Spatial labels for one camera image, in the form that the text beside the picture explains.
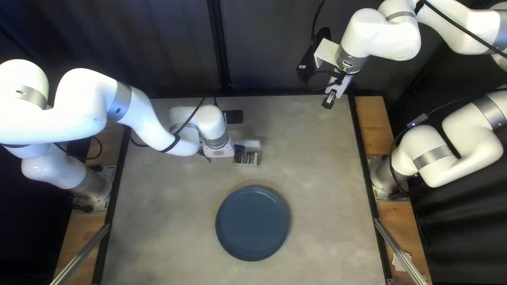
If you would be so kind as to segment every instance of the metal rail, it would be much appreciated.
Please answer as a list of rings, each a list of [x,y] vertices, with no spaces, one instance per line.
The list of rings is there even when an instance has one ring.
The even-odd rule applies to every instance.
[[[90,254],[96,245],[102,240],[107,233],[109,233],[110,225],[104,224],[102,228],[86,243],[86,245],[78,252],[78,254],[65,266],[65,268],[58,274],[58,276],[51,282],[50,285],[62,285],[72,275],[84,259]]]
[[[424,279],[424,277],[422,277],[419,270],[415,268],[412,261],[408,259],[408,257],[405,255],[405,251],[400,247],[400,245],[396,242],[396,240],[392,237],[391,233],[384,227],[384,225],[382,225],[380,220],[378,218],[374,218],[373,221],[375,223],[375,227],[392,248],[392,251],[394,251],[394,254],[400,260],[414,283],[417,285],[428,285],[428,282]]]

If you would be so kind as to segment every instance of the black backdrop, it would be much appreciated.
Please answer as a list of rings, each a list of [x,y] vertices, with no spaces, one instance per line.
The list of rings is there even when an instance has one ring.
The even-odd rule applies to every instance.
[[[339,42],[356,10],[376,9],[381,2],[328,0],[317,28],[329,26],[333,41]],[[462,2],[487,7],[491,1]],[[0,60],[24,58],[38,64],[50,81],[50,103],[61,76],[76,67],[114,77],[151,98],[303,94],[307,91],[295,69],[309,45],[318,4],[318,0],[4,0]],[[212,21],[217,11],[221,25]],[[416,58],[395,62],[372,57],[351,85],[384,96],[395,133],[421,112],[486,92],[506,79],[489,56],[453,54],[441,46],[435,31],[419,27],[422,48]],[[217,62],[217,48],[222,48],[225,65]],[[230,90],[220,88],[224,68]],[[438,126],[451,111],[443,110],[432,123]],[[70,213],[69,195],[28,182],[19,159],[3,149],[0,159],[0,181],[8,201],[0,216],[8,234],[0,242],[10,247],[0,254],[0,264],[8,269],[0,271],[0,281],[47,284]],[[507,229],[504,164],[502,158],[439,189],[411,182],[435,281],[507,283],[501,273],[507,253],[498,250],[504,248]],[[491,237],[481,242],[485,235]]]

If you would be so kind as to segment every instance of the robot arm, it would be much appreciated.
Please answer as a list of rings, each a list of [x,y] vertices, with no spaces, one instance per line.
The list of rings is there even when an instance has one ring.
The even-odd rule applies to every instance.
[[[201,136],[207,157],[234,155],[234,141],[218,107],[201,107],[173,135],[193,107],[171,109],[167,131],[142,91],[89,69],[73,69],[62,77],[49,110],[46,75],[29,61],[0,64],[0,88],[0,144],[23,159],[21,170],[27,178],[67,189],[86,205],[107,198],[107,181],[52,142],[90,137],[101,132],[107,120],[132,127],[146,144],[163,153],[193,155]]]
[[[13,75],[10,68],[23,65],[23,62],[11,60],[0,65],[0,73],[5,75],[2,81],[6,93],[16,94],[17,87],[12,86],[23,82],[26,74]],[[62,77],[54,107],[50,110],[31,108],[28,102],[14,96],[2,96],[2,99],[4,110],[0,112],[0,143],[6,145],[44,144],[90,137],[102,131],[107,120],[132,127],[146,144],[158,151],[180,156],[193,155],[198,151],[199,133],[205,141],[227,136],[222,111],[206,105],[192,118],[195,128],[186,127],[178,134],[179,137],[175,137],[160,124],[142,91],[83,68],[73,69]],[[171,111],[171,124],[186,121],[192,112],[188,112],[189,109],[193,110]]]
[[[472,10],[455,0],[427,0],[449,18],[504,51],[507,49],[506,2],[490,10]],[[414,9],[418,0],[385,0],[378,11],[361,9],[350,19],[340,45],[322,40],[314,53],[317,67],[322,60],[338,70],[353,75],[359,72],[370,55],[393,60],[409,60],[417,55],[421,39],[417,22],[435,29],[449,47],[461,54],[483,54],[488,48],[439,16],[427,5],[419,12]],[[493,55],[507,70],[507,59]]]
[[[493,131],[507,124],[506,114],[507,91],[497,91],[446,117],[442,127],[460,159],[435,128],[420,125],[410,129],[392,153],[395,176],[404,180],[419,173],[428,186],[439,187],[492,164],[503,154],[502,143]],[[372,167],[371,178],[380,191],[397,187],[389,159]]]
[[[326,39],[321,41],[314,53],[317,66],[324,60],[351,77],[361,70],[370,55],[393,60],[411,59],[419,52],[421,43],[417,22],[435,29],[457,53],[488,52],[488,47],[459,30],[428,5],[423,5],[416,15],[417,2],[386,0],[378,11],[357,11],[350,19],[340,45]],[[506,2],[498,3],[490,10],[472,10],[454,0],[427,2],[487,43],[502,51],[507,49],[507,10],[502,10],[507,8]],[[499,55],[493,55],[493,58],[507,71],[507,59]],[[348,80],[344,80],[342,86],[332,87],[337,97],[351,78],[345,79]],[[416,173],[420,173],[430,187],[438,187],[490,165],[503,154],[502,144],[493,130],[507,124],[504,114],[507,114],[507,93],[496,92],[462,107],[444,120],[445,134],[459,152],[460,159],[452,154],[433,127],[412,128],[392,153],[393,174],[389,159],[372,167],[375,188],[390,192],[397,188],[393,176],[403,180]]]

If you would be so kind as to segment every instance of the gray table surface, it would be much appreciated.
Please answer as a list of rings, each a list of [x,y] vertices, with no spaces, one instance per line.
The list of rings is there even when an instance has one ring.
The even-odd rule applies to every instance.
[[[261,140],[259,168],[130,144],[102,283],[385,284],[347,98],[332,110],[322,99],[218,98],[222,110],[244,111],[232,136]],[[152,103],[168,129],[172,106],[198,101]],[[248,185],[276,190],[291,208],[284,245],[259,262],[230,256],[214,228],[222,201]]]

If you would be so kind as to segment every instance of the blue plate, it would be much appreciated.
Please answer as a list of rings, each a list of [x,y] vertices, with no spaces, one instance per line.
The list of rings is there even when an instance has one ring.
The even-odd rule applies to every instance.
[[[229,195],[216,214],[216,236],[232,256],[258,261],[272,256],[287,237],[287,204],[261,187],[242,188]]]

